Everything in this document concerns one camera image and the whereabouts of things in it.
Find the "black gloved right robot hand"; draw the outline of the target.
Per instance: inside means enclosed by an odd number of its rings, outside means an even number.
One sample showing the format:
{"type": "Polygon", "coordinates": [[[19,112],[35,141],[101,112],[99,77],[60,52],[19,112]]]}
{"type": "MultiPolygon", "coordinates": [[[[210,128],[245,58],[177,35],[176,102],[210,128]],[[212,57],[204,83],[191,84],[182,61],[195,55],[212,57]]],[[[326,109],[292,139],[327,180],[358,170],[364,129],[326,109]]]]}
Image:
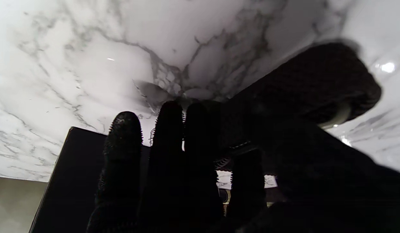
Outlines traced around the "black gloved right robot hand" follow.
{"type": "Polygon", "coordinates": [[[121,112],[105,141],[105,165],[87,233],[400,233],[400,173],[317,125],[250,111],[257,150],[237,157],[224,213],[214,168],[212,115],[201,103],[186,117],[162,105],[140,192],[142,130],[121,112]]]}

